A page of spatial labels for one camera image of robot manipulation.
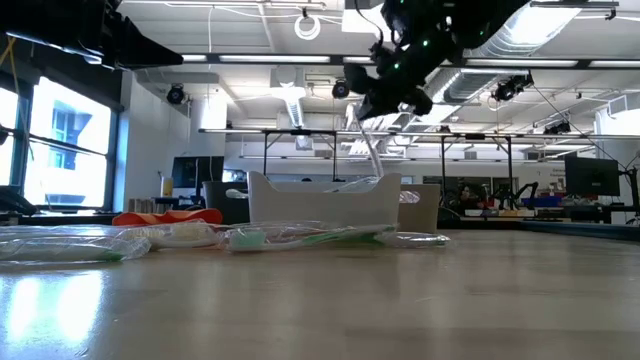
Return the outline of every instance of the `red object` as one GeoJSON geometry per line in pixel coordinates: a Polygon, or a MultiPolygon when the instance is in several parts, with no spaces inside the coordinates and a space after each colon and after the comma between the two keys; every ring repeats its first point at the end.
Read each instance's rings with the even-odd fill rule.
{"type": "Polygon", "coordinates": [[[222,213],[218,209],[205,209],[197,211],[169,210],[164,214],[138,214],[124,213],[113,219],[113,225],[159,225],[174,224],[185,221],[202,219],[207,224],[222,224],[222,213]]]}

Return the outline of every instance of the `computer monitor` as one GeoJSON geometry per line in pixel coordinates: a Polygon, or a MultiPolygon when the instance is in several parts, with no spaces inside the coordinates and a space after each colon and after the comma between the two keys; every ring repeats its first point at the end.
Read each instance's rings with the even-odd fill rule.
{"type": "Polygon", "coordinates": [[[620,196],[617,161],[565,157],[564,166],[568,194],[620,196]]]}
{"type": "Polygon", "coordinates": [[[196,188],[196,168],[198,181],[222,181],[224,156],[176,157],[173,159],[173,187],[196,188]]]}

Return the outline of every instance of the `fluorescent light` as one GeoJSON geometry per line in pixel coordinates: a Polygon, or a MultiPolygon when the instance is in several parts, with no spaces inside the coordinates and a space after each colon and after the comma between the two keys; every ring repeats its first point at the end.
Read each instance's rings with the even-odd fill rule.
{"type": "Polygon", "coordinates": [[[193,62],[203,62],[203,61],[207,61],[207,56],[206,55],[191,55],[191,54],[185,54],[182,55],[182,59],[184,61],[193,61],[193,62]]]}
{"type": "Polygon", "coordinates": [[[258,129],[200,129],[200,132],[217,134],[262,134],[262,130],[258,129]]]}
{"type": "Polygon", "coordinates": [[[592,61],[589,67],[640,68],[640,60],[597,60],[592,61]]]}
{"type": "Polygon", "coordinates": [[[221,62],[253,63],[323,63],[328,64],[328,56],[317,55],[220,55],[221,62]]]}
{"type": "Polygon", "coordinates": [[[463,74],[528,75],[525,69],[460,69],[463,74]]]}
{"type": "Polygon", "coordinates": [[[345,64],[373,64],[368,56],[345,56],[342,58],[345,64]]]}
{"type": "Polygon", "coordinates": [[[574,67],[578,60],[548,59],[469,59],[469,66],[518,66],[518,67],[574,67]]]}

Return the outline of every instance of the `table surface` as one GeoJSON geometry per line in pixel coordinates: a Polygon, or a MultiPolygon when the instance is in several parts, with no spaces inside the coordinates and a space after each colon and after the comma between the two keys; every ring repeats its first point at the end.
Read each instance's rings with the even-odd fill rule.
{"type": "Polygon", "coordinates": [[[637,245],[445,233],[446,249],[1,267],[0,359],[640,358],[637,245]]]}

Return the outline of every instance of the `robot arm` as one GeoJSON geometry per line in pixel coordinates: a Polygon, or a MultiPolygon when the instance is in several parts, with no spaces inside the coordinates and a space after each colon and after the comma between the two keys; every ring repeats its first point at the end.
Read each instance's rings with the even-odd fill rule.
{"type": "Polygon", "coordinates": [[[140,33],[116,11],[121,0],[4,0],[0,33],[133,70],[182,64],[182,56],[140,33]]]}
{"type": "Polygon", "coordinates": [[[385,0],[382,16],[400,36],[395,49],[371,48],[377,79],[359,65],[345,65],[349,87],[365,95],[358,120],[398,112],[400,103],[414,114],[431,111],[422,87],[425,78],[445,59],[456,62],[464,49],[483,45],[529,0],[385,0]]]}

